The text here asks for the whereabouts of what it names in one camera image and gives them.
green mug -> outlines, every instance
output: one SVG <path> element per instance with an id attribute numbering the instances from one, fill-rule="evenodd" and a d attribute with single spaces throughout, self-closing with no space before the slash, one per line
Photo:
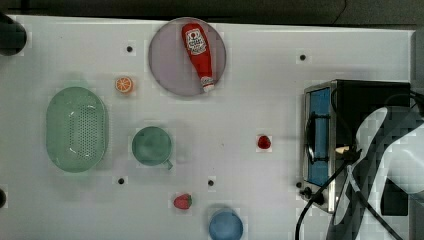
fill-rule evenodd
<path id="1" fill-rule="evenodd" d="M 147 166 L 167 164 L 168 170 L 170 170 L 173 166 L 169 161 L 171 150 L 171 138 L 168 133 L 159 127 L 141 129 L 132 141 L 134 157 L 141 164 Z"/>

mug handle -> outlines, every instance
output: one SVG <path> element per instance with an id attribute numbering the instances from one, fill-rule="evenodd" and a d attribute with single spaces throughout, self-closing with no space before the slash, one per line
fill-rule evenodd
<path id="1" fill-rule="evenodd" d="M 171 170 L 171 168 L 174 166 L 174 165 L 172 165 L 171 161 L 169 161 L 169 160 L 167 160 L 163 164 L 168 164 L 168 170 Z"/>

bottle label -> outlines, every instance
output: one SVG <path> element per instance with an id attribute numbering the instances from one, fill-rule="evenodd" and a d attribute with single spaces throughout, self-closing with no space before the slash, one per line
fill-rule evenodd
<path id="1" fill-rule="evenodd" d="M 206 51 L 206 42 L 198 28 L 186 32 L 187 47 L 192 55 L 199 55 Z"/>

black screw hole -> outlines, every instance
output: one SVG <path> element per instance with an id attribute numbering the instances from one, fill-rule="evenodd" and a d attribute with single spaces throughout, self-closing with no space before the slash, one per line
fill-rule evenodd
<path id="1" fill-rule="evenodd" d="M 6 204 L 6 193 L 0 189 L 0 208 Z"/>

white table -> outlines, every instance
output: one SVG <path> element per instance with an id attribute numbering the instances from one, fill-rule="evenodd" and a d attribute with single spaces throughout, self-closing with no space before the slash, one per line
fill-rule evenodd
<path id="1" fill-rule="evenodd" d="M 303 90 L 336 78 L 411 78 L 412 31 L 212 24 L 227 47 L 226 71 L 210 94 L 182 99 L 148 67 L 149 42 L 165 22 L 17 20 L 30 38 L 21 56 L 0 57 L 0 187 L 8 195 L 0 239 L 208 239 L 209 218 L 222 206 L 241 216 L 243 239 L 294 239 L 305 205 L 295 188 Z M 120 75 L 135 80 L 129 97 L 114 89 Z M 87 81 L 110 115 L 106 156 L 83 174 L 64 173 L 45 149 L 49 100 L 72 80 Z M 169 172 L 140 166 L 129 151 L 149 125 L 173 136 Z M 271 153 L 256 152 L 260 133 L 272 135 Z M 177 192 L 192 193 L 189 211 L 173 208 Z M 330 215 L 310 213 L 305 239 L 325 239 Z M 394 229 L 407 236 L 408 221 Z"/>

